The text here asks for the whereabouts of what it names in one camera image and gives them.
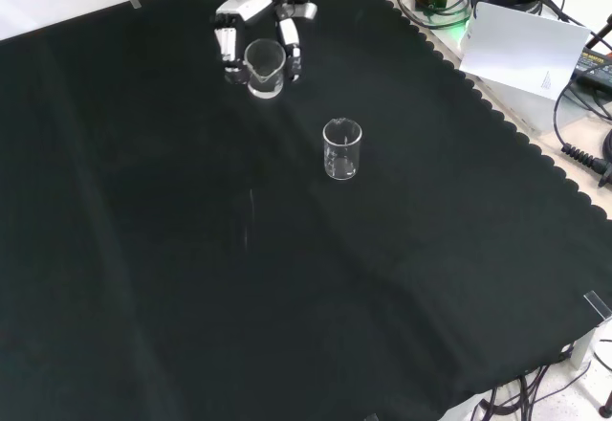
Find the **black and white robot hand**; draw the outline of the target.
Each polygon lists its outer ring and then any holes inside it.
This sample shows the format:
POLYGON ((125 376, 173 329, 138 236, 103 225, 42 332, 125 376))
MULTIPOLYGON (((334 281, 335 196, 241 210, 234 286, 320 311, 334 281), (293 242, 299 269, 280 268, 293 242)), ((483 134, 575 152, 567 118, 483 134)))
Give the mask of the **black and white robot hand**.
POLYGON ((305 0, 227 0, 214 15, 214 34, 225 76, 230 83, 245 84, 248 81, 242 33, 248 24, 270 11, 274 14, 285 56, 286 76, 291 81, 301 77, 302 53, 295 20, 313 20, 317 15, 317 5, 305 0))

